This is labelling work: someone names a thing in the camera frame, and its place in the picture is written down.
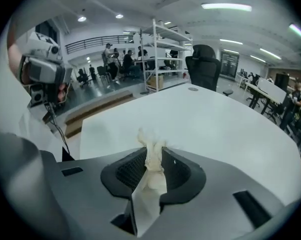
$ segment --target fluorescent light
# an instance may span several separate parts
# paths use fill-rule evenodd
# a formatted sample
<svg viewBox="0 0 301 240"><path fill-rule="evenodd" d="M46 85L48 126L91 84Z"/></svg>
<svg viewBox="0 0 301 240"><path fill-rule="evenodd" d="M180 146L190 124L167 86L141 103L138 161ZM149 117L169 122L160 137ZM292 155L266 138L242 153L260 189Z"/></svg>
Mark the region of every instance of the fluorescent light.
<svg viewBox="0 0 301 240"><path fill-rule="evenodd" d="M282 59L281 57L278 57L277 55L275 55L274 53L271 53L271 52L268 51L268 50L264 50L264 49L262 49L262 48L260 48L260 50L261 50L262 52L264 52L264 53L267 53L267 54L269 54L269 55L274 56L276 59L279 59L279 60Z"/></svg>
<svg viewBox="0 0 301 240"><path fill-rule="evenodd" d="M289 28L301 37L301 30L297 26L295 26L294 24L290 24Z"/></svg>
<svg viewBox="0 0 301 240"><path fill-rule="evenodd" d="M259 61L261 61L261 62L264 62L264 63L266 63L266 61L265 61L265 60L262 60L262 59L260 59L260 58L257 58L257 57L255 57L255 56L253 56L253 55L251 55L251 57L252 57L252 58L254 58L254 59L256 59L256 60L259 60Z"/></svg>
<svg viewBox="0 0 301 240"><path fill-rule="evenodd" d="M238 51L226 50L226 49L224 49L224 51L226 51L226 52L231 52L231 53L235 53L235 54L239 54L239 52L238 52Z"/></svg>
<svg viewBox="0 0 301 240"><path fill-rule="evenodd" d="M84 22L86 21L86 17L85 16L79 17L77 21Z"/></svg>
<svg viewBox="0 0 301 240"><path fill-rule="evenodd" d="M230 43L239 44L239 45L243 44L242 42L236 42L236 41L232 41L232 40L226 40L226 39L219 39L219 40L223 41L223 42L230 42Z"/></svg>
<svg viewBox="0 0 301 240"><path fill-rule="evenodd" d="M252 11L251 6L237 3L203 3L201 7L204 9L235 9L247 12Z"/></svg>

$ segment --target black cable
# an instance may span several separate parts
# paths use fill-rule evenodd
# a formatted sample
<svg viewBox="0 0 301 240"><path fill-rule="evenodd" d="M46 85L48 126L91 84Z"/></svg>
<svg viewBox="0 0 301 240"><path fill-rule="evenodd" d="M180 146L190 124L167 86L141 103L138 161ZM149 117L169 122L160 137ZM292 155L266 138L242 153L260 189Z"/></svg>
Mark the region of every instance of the black cable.
<svg viewBox="0 0 301 240"><path fill-rule="evenodd" d="M59 135L60 135L62 141L63 141L64 144L66 145L68 154L71 155L69 146L68 146L67 143L66 143L65 135L64 135L62 129L56 124L55 119L54 119L54 114L53 114L53 112L51 111L50 105L45 105L45 107L46 107L47 112L50 113L50 117L51 117L51 119L52 119L52 121L49 120L49 122L50 122L52 125L54 125L55 128L57 129L57 131L59 132Z"/></svg>

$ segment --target floor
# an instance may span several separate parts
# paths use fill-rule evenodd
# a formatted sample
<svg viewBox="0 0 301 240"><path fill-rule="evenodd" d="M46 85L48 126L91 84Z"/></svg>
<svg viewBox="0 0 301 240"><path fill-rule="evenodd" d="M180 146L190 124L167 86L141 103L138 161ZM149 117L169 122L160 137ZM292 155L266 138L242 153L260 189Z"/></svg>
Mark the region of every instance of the floor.
<svg viewBox="0 0 301 240"><path fill-rule="evenodd" d="M217 89L216 91L220 94L223 93L225 90L233 90L233 94L229 96L230 99L234 99L240 103L243 103L245 105L250 104L250 100L246 100L248 97L251 97L252 95L247 91L244 93L243 88L239 88L237 86L237 83L220 77L217 82ZM72 113L73 111L76 111L84 106L87 106L91 102L96 101L96 99L100 98L101 96L105 97L108 95L113 95L115 92L121 92L128 90L133 93L133 96L135 98L140 98L144 96L141 94L141 92L145 91L145 85L144 82L141 80L127 80L125 82L114 82L109 85L101 84L100 82L94 83L92 82L89 86L85 86L84 88L78 88L73 93L69 93L69 104L64 108L63 111L60 111L57 115L57 123L61 127L62 131L65 132L66 125L64 124L65 119L67 115ZM262 104L262 101L259 100L260 107L258 105L255 107L255 111L257 113L261 113L264 105ZM56 132L55 136L60 139L59 133ZM77 134L69 139L67 139L67 145L70 151L71 156L78 160L80 158L80 143L81 143L81 134Z"/></svg>

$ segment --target white shelving unit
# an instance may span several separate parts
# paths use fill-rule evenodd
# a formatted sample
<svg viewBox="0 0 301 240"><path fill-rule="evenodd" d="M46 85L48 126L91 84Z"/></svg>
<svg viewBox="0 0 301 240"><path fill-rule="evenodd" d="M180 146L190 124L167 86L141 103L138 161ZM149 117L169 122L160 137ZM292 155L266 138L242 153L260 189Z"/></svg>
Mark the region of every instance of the white shelving unit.
<svg viewBox="0 0 301 240"><path fill-rule="evenodd" d="M153 35L153 42L143 44L143 34L150 34ZM177 43L170 43L166 41L166 39L173 40ZM173 31L169 28L166 28L164 26L156 24L155 19L152 20L152 26L145 29L145 30L140 30L140 43L141 43L141 50L144 50L144 47L153 47L155 50L155 56L154 58L149 58L149 59L144 59L144 53L141 53L141 60L142 60L142 67L143 67L143 72L144 72L144 82L145 82L145 88L148 91L151 92L158 92L160 90L172 87L172 86L177 86L181 85L185 82L188 82L188 79L184 79L183 73L187 72L187 69L182 68L183 60L184 60L184 51L190 51L191 49L188 47L184 47L183 45L187 43L191 43L193 46L193 40L185 35L182 35L176 31ZM162 49L170 49L170 50L175 50L178 51L178 58L171 58L171 57L158 57L157 56L157 48L162 48ZM155 69L154 70L146 70L145 69L145 63L147 61L155 61ZM158 61L177 61L178 62L178 68L175 70L160 70L158 66ZM163 73L179 73L177 78L173 78L170 80L164 80L163 82L163 87L159 88L159 74ZM156 88L153 86L150 86L147 84L148 79L151 76L156 77Z"/></svg>

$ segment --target ceiling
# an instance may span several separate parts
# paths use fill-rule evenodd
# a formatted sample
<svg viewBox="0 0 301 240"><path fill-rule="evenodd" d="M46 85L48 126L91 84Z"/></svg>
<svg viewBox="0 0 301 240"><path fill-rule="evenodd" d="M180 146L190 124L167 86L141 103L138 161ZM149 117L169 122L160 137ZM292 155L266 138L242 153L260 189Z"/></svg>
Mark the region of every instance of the ceiling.
<svg viewBox="0 0 301 240"><path fill-rule="evenodd" d="M247 4L252 6L252 11L204 10L202 3ZM269 66L301 69L301 38L289 29L291 23L301 27L301 22L284 0L29 0L21 8L24 11L21 18L29 22L35 21L34 17L30 19L31 13L37 12L37 21L39 17L44 21L58 16L68 32L87 25L93 28L100 23L146 27L155 17L172 22L169 26L190 32L194 41L215 44L245 56L253 55L265 60ZM115 18L119 13L124 18ZM87 21L78 22L80 15L85 15ZM243 45L219 39L234 40ZM260 48L282 60L260 51Z"/></svg>

